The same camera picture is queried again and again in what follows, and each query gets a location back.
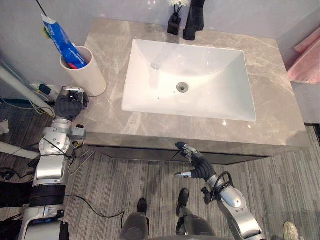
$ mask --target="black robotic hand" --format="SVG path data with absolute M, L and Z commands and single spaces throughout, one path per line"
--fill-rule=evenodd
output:
M 177 178 L 197 178 L 208 181 L 213 175 L 216 175 L 215 170 L 208 160 L 195 148 L 190 147 L 184 142 L 177 142 L 175 146 L 181 151 L 181 155 L 187 158 L 195 167 L 194 170 L 178 172 L 175 174 Z
M 72 121 L 87 107 L 88 102 L 88 95 L 82 88 L 64 86 L 55 101 L 55 115 Z

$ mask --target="white sink basin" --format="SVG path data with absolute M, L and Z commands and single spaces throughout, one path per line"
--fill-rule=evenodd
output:
M 255 121 L 244 52 L 134 39 L 122 110 Z

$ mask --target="drain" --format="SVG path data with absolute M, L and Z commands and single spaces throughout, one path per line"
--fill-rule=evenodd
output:
M 189 86 L 188 84 L 186 84 L 185 82 L 179 82 L 176 85 L 176 89 L 180 92 L 180 93 L 186 93 L 189 90 Z

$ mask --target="pink towel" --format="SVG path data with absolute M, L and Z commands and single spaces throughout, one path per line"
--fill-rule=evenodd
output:
M 320 28 L 294 48 L 303 53 L 288 71 L 290 81 L 320 84 Z

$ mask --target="toothpaste tube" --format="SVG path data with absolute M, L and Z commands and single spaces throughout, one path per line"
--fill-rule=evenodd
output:
M 47 34 L 53 40 L 54 45 L 70 68 L 81 69 L 86 66 L 86 60 L 71 43 L 59 23 L 44 15 L 42 15 L 42 20 Z

